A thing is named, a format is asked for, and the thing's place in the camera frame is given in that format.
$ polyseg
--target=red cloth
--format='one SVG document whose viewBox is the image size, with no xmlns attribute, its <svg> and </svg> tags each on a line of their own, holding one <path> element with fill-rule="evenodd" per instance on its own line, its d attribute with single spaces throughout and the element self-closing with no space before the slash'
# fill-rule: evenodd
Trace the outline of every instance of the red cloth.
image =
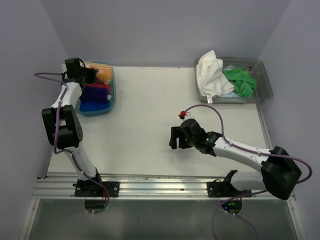
<svg viewBox="0 0 320 240">
<path fill-rule="evenodd" d="M 110 93 L 110 85 L 109 85 L 109 84 L 106 85 L 106 84 L 104 84 L 104 83 L 96 82 L 96 83 L 92 83 L 92 84 L 87 83 L 86 85 L 87 85 L 87 86 L 90 86 L 90 87 L 92 87 L 92 88 L 104 88 L 104 89 L 108 89 L 108 91 L 109 91 L 109 93 Z"/>
</svg>

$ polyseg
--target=cable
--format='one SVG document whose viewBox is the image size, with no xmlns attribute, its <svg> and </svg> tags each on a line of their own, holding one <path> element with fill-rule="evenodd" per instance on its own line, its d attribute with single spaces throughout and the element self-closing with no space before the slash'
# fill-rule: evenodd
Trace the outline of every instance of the cable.
<svg viewBox="0 0 320 240">
<path fill-rule="evenodd" d="M 209 106 L 209 105 L 205 105 L 205 104 L 197 104 L 197 105 L 193 105 L 191 107 L 188 107 L 185 112 L 189 111 L 190 109 L 193 109 L 193 108 L 196 108 L 196 107 L 207 107 L 207 108 L 210 108 L 211 110 L 215 111 L 215 113 L 218 115 L 219 119 L 220 119 L 220 122 L 221 122 L 221 134 L 222 134 L 222 137 L 224 139 L 224 141 L 229 144 L 230 141 L 226 138 L 225 136 L 225 127 L 224 127 L 224 121 L 222 119 L 222 116 L 221 114 L 218 112 L 217 109 L 215 109 L 213 106 Z M 235 147 L 236 149 L 239 149 L 239 150 L 242 150 L 242 151 L 245 151 L 245 152 L 248 152 L 248 153 L 251 153 L 251 154 L 257 154 L 257 155 L 261 155 L 261 156 L 269 156 L 269 157 L 276 157 L 276 158 L 284 158 L 284 159 L 292 159 L 292 160 L 295 160 L 297 162 L 300 162 L 302 164 L 304 164 L 308 170 L 309 170 L 309 174 L 301 179 L 300 181 L 298 181 L 297 183 L 300 184 L 300 183 L 303 183 L 305 181 L 307 181 L 309 178 L 311 178 L 312 174 L 313 174 L 313 170 L 311 168 L 311 166 L 305 162 L 304 160 L 298 158 L 298 157 L 295 157 L 295 156 L 287 156 L 287 155 L 278 155 L 278 154 L 272 154 L 272 153 L 264 153 L 264 152 L 257 152 L 257 151 L 253 151 L 253 150 L 250 150 L 250 149 L 247 149 L 247 148 L 244 148 L 244 147 L 241 147 L 241 146 L 238 146 L 236 144 L 232 144 L 233 147 Z"/>
<path fill-rule="evenodd" d="M 66 92 L 67 92 L 67 90 L 68 90 L 68 85 L 67 85 L 65 82 L 61 81 L 61 80 L 57 80 L 57 79 L 54 79 L 54 78 L 41 76 L 41 75 L 59 75 L 59 76 L 61 76 L 62 74 L 60 74 L 60 73 L 37 72 L 37 73 L 35 73 L 34 75 L 35 75 L 36 77 L 38 77 L 38 78 L 50 80 L 50 81 L 53 81 L 53 82 L 57 82 L 57 83 L 60 83 L 60 84 L 62 84 L 62 85 L 65 86 L 64 91 L 63 91 L 63 93 L 61 94 L 61 97 L 60 97 L 60 99 L 59 99 L 58 107 L 57 107 L 57 109 L 56 109 L 56 114 L 55 114 L 56 117 L 55 117 L 55 132 L 54 132 L 53 152 L 54 152 L 55 154 L 60 154 L 60 153 L 68 153 L 68 154 L 70 154 L 70 155 L 71 155 L 71 158 L 72 158 L 72 160 L 73 160 L 73 163 L 74 163 L 74 165 L 76 166 L 76 168 L 79 170 L 79 172 L 80 172 L 81 174 L 83 174 L 89 181 L 91 181 L 91 182 L 94 183 L 95 185 L 101 187 L 101 188 L 106 192 L 106 194 L 107 194 L 107 201 L 106 201 L 106 204 L 104 205 L 104 207 L 103 207 L 102 209 L 98 210 L 98 211 L 92 210 L 92 214 L 99 214 L 99 213 L 103 212 L 103 211 L 106 209 L 106 207 L 108 206 L 108 204 L 109 204 L 109 201 L 110 201 L 109 196 L 110 196 L 110 194 L 109 194 L 108 189 L 107 189 L 105 186 L 103 186 L 101 183 L 93 180 L 88 174 L 86 174 L 86 173 L 81 169 L 81 167 L 79 166 L 79 164 L 78 164 L 78 162 L 77 162 L 77 160 L 76 160 L 76 158 L 75 158 L 74 153 L 73 153 L 71 150 L 61 149 L 60 151 L 57 151 L 58 135 L 59 135 L 59 126 L 60 126 L 60 108 L 61 108 L 62 100 L 63 100 L 63 98 L 64 98 L 64 96 L 65 96 L 65 94 L 66 94 Z"/>
<path fill-rule="evenodd" d="M 79 61 L 80 61 L 80 62 L 82 62 L 83 67 L 85 68 L 85 67 L 86 67 L 85 62 L 84 62 L 84 61 L 82 61 L 80 58 L 78 58 L 78 59 L 79 59 Z"/>
<path fill-rule="evenodd" d="M 62 73 L 62 82 L 65 82 L 65 77 L 66 77 L 67 71 L 65 71 L 64 73 Z"/>
<path fill-rule="evenodd" d="M 262 193 L 266 193 L 266 192 L 267 192 L 266 190 L 257 191 L 257 192 L 253 192 L 253 193 L 248 193 L 248 194 L 242 195 L 241 197 L 242 197 L 242 198 L 243 198 L 243 197 L 247 198 L 247 197 L 251 197 L 251 196 L 258 195 L 258 194 L 262 194 Z M 217 215 L 217 213 L 218 213 L 218 210 L 221 208 L 221 206 L 222 206 L 223 204 L 228 203 L 229 201 L 235 200 L 235 199 L 237 199 L 237 198 L 238 198 L 238 196 L 234 196 L 234 197 L 231 197 L 231 198 L 229 198 L 229 199 L 227 199 L 227 200 L 224 200 L 224 201 L 221 202 L 220 205 L 214 210 L 214 213 L 213 213 L 213 215 L 212 215 L 212 220 L 211 220 L 211 227 L 212 227 L 213 236 L 214 236 L 214 238 L 215 238 L 216 240 L 218 240 L 218 236 L 217 236 L 216 231 L 215 231 L 215 218 L 216 218 L 216 215 Z M 231 215 L 233 215 L 233 216 L 235 216 L 235 217 L 237 217 L 237 218 L 239 218 L 239 219 L 242 219 L 243 221 L 247 222 L 247 223 L 251 226 L 251 228 L 253 229 L 253 231 L 254 231 L 254 233 L 255 233 L 255 236 L 256 236 L 256 239 L 257 239 L 257 240 L 260 239 L 257 230 L 255 229 L 254 225 L 253 225 L 249 220 L 245 219 L 243 216 L 240 216 L 240 215 L 238 215 L 238 214 L 233 214 L 233 213 L 231 213 L 231 212 L 227 212 L 227 213 L 229 213 L 229 214 L 231 214 Z"/>
<path fill-rule="evenodd" d="M 224 139 L 224 141 L 225 141 L 226 143 L 230 144 L 230 141 L 229 141 L 229 140 L 226 138 L 226 136 L 225 136 L 224 121 L 223 121 L 223 119 L 222 119 L 221 114 L 218 112 L 218 110 L 215 109 L 213 106 L 209 106 L 209 105 L 206 105 L 206 104 L 197 104 L 197 105 L 193 105 L 193 106 L 191 106 L 191 107 L 188 107 L 184 112 L 186 113 L 187 111 L 189 111 L 189 110 L 191 110 L 191 109 L 193 109 L 193 108 L 196 108 L 196 107 L 206 107 L 206 108 L 209 108 L 209 109 L 215 111 L 215 113 L 218 115 L 218 117 L 219 117 L 219 119 L 220 119 L 222 137 L 223 137 L 223 139 Z M 250 150 L 250 149 L 247 149 L 247 148 L 238 146 L 238 145 L 236 145 L 236 144 L 234 144 L 234 143 L 232 144 L 232 146 L 235 147 L 235 148 L 237 148 L 237 149 L 239 149 L 239 150 L 242 150 L 242 151 L 245 151 L 245 152 L 248 152 L 248 153 L 251 153 L 251 154 L 257 154 L 257 155 L 269 156 L 269 157 L 276 157 L 276 158 L 284 158 L 284 159 L 292 159 L 292 160 L 295 160 L 295 161 L 297 161 L 297 162 L 300 162 L 300 163 L 304 164 L 304 165 L 308 168 L 309 173 L 308 173 L 308 175 L 307 175 L 305 178 L 299 180 L 299 181 L 297 182 L 298 184 L 307 181 L 309 178 L 311 178 L 311 176 L 312 176 L 312 174 L 313 174 L 313 170 L 312 170 L 311 166 L 310 166 L 307 162 L 305 162 L 304 160 L 302 160 L 302 159 L 300 159 L 300 158 L 298 158 L 298 157 L 295 157 L 295 156 L 287 156 L 287 155 L 278 155 L 278 154 L 273 154 L 273 153 L 257 152 L 257 151 L 253 151 L 253 150 Z M 266 190 L 263 190 L 263 191 L 258 191 L 258 192 L 254 192 L 254 193 L 250 193 L 250 194 L 245 194 L 245 195 L 242 195 L 241 198 L 251 197 L 251 196 L 253 196 L 253 195 L 258 195 L 258 194 L 262 194 L 262 193 L 266 193 L 266 192 L 267 192 Z M 237 199 L 238 197 L 239 197 L 239 196 L 231 197 L 231 198 L 223 201 L 223 202 L 215 209 L 215 211 L 214 211 L 214 213 L 213 213 L 213 215 L 212 215 L 211 227 L 212 227 L 213 236 L 214 236 L 214 238 L 215 238 L 216 240 L 218 240 L 218 236 L 217 236 L 216 231 L 215 231 L 215 218 L 216 218 L 216 215 L 217 215 L 218 210 L 220 209 L 220 207 L 221 207 L 223 204 L 225 204 L 225 203 L 227 203 L 227 202 L 229 202 L 229 201 L 231 201 L 231 200 Z M 247 223 L 252 227 L 252 229 L 253 229 L 253 231 L 254 231 L 254 233 L 255 233 L 255 235 L 256 235 L 256 239 L 257 239 L 257 240 L 260 239 L 259 236 L 258 236 L 257 230 L 255 229 L 254 225 L 253 225 L 251 222 L 249 222 L 249 221 L 248 221 L 247 219 L 245 219 L 243 216 L 240 216 L 240 215 L 237 215 L 237 214 L 235 214 L 235 216 L 238 217 L 238 218 L 240 218 L 240 219 L 242 219 L 242 220 L 244 220 L 245 222 L 247 222 Z"/>
</svg>

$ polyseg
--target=blue cloth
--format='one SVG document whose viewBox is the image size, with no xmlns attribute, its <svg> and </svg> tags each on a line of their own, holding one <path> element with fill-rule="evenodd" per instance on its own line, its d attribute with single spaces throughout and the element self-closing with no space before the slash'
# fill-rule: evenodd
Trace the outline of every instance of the blue cloth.
<svg viewBox="0 0 320 240">
<path fill-rule="evenodd" d="M 234 91 L 229 92 L 227 94 L 222 94 L 220 95 L 220 97 L 224 97 L 224 98 L 241 98 L 240 95 Z"/>
<path fill-rule="evenodd" d="M 230 66 L 227 66 L 223 71 L 229 71 L 234 68 L 235 68 L 234 66 L 230 65 Z"/>
<path fill-rule="evenodd" d="M 82 95 L 80 96 L 81 103 L 85 102 L 97 102 L 106 104 L 108 100 L 109 91 L 104 87 L 92 87 L 86 85 Z"/>
<path fill-rule="evenodd" d="M 110 107 L 110 101 L 106 103 L 100 103 L 95 101 L 85 101 L 80 103 L 80 111 L 81 112 L 93 112 L 100 111 Z"/>
</svg>

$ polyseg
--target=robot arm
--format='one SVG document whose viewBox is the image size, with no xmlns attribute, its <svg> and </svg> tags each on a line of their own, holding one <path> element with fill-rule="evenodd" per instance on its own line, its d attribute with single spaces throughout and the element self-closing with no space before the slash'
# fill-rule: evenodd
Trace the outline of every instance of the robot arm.
<svg viewBox="0 0 320 240">
<path fill-rule="evenodd" d="M 287 200 L 302 172 L 292 159 L 265 156 L 265 154 L 287 155 L 281 147 L 274 149 L 256 148 L 227 139 L 222 134 L 205 132 L 195 119 L 187 119 L 179 127 L 171 128 L 169 145 L 172 149 L 195 147 L 203 154 L 228 158 L 253 168 L 253 172 L 229 172 L 223 182 L 216 182 L 220 191 L 226 189 L 234 197 L 243 190 L 268 190 L 275 197 Z"/>
<path fill-rule="evenodd" d="M 61 85 L 61 92 L 55 103 L 50 108 L 42 110 L 42 118 L 48 140 L 51 145 L 54 145 L 57 108 L 61 101 L 57 148 L 59 150 L 68 150 L 64 151 L 64 153 L 74 166 L 78 174 L 78 180 L 87 181 L 88 179 L 75 166 L 69 152 L 74 154 L 78 165 L 90 178 L 96 177 L 98 172 L 89 160 L 81 143 L 83 130 L 75 112 L 77 100 L 81 96 L 86 83 L 94 82 L 96 70 L 81 67 L 78 58 L 67 59 L 65 60 L 65 64 L 68 79 L 63 80 L 65 84 Z"/>
</svg>

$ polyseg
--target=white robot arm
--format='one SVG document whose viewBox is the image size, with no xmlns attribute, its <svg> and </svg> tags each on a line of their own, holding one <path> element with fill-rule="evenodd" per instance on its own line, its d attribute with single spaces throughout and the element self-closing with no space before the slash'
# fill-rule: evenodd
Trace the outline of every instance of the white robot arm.
<svg viewBox="0 0 320 240">
<path fill-rule="evenodd" d="M 81 67 L 79 58 L 67 59 L 65 65 L 68 79 L 62 77 L 63 84 L 61 85 L 60 95 L 50 108 L 42 110 L 45 131 L 54 149 L 57 148 L 64 152 L 74 166 L 78 174 L 75 187 L 79 190 L 79 197 L 82 197 L 84 193 L 85 196 L 89 197 L 88 193 L 90 192 L 97 192 L 96 195 L 100 196 L 100 190 L 97 191 L 97 183 L 102 185 L 103 182 L 82 146 L 83 130 L 75 112 L 77 100 L 86 84 L 92 84 L 95 81 L 96 70 Z"/>
<path fill-rule="evenodd" d="M 213 182 L 210 189 L 218 192 L 220 197 L 234 197 L 246 190 L 267 190 L 275 197 L 287 200 L 302 174 L 292 159 L 270 156 L 289 156 L 283 148 L 256 148 L 235 142 L 220 133 L 205 132 L 193 118 L 171 128 L 169 145 L 172 149 L 177 148 L 177 139 L 179 148 L 195 147 L 203 154 L 228 158 L 255 170 L 232 170 L 223 182 Z"/>
</svg>

